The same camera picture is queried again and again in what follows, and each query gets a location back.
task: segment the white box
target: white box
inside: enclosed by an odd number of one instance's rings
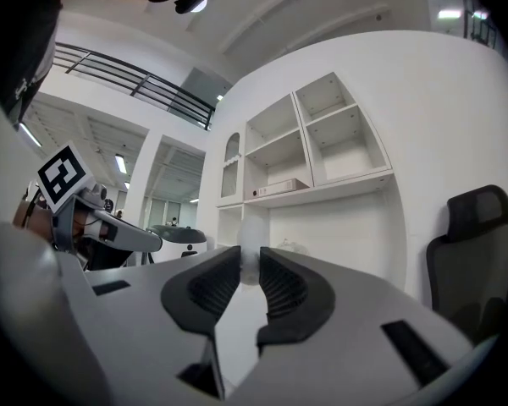
[[[307,185],[297,179],[288,179],[277,184],[272,184],[255,189],[252,192],[254,197],[266,197],[268,195],[276,195],[282,193],[289,193],[291,191],[297,191],[298,189],[308,188]]]

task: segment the black mesh chair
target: black mesh chair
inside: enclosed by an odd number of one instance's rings
[[[448,209],[448,233],[427,249],[433,310],[478,344],[508,315],[508,195],[488,185]]]

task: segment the fluorescent light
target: fluorescent light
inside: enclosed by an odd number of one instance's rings
[[[195,8],[191,10],[191,12],[201,12],[207,6],[207,0],[203,0],[200,4],[198,4]]]
[[[28,128],[26,128],[26,125],[22,123],[20,127],[28,134],[30,138],[32,138],[32,141],[37,144],[38,147],[41,147],[41,143],[37,140],[37,138],[30,132]]]
[[[462,16],[462,12],[456,9],[445,9],[439,12],[439,19],[458,19]]]
[[[115,160],[117,160],[117,165],[119,166],[120,172],[128,174],[126,171],[126,164],[124,164],[124,157],[122,155],[115,155]]]
[[[483,12],[481,10],[477,10],[474,14],[472,14],[474,18],[487,19],[489,14],[487,12]]]

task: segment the white ceiling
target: white ceiling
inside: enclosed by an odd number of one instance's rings
[[[50,104],[41,96],[30,105],[24,123],[41,143],[19,135],[41,158],[52,155],[61,145],[73,141],[86,165],[100,184],[126,191],[135,162],[146,137],[146,129],[101,113],[73,112],[67,102]],[[124,157],[128,174],[119,171],[115,154]],[[204,158],[161,143],[146,187],[146,195],[163,200],[197,198]]]
[[[241,75],[336,36],[430,30],[427,0],[210,0],[187,15],[172,3],[121,0],[65,0],[64,9],[129,25],[181,50],[202,47]]]

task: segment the balcony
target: balcony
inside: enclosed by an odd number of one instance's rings
[[[66,74],[103,84],[152,104],[205,130],[210,129],[214,107],[177,85],[145,69],[82,47],[56,43],[52,62]]]

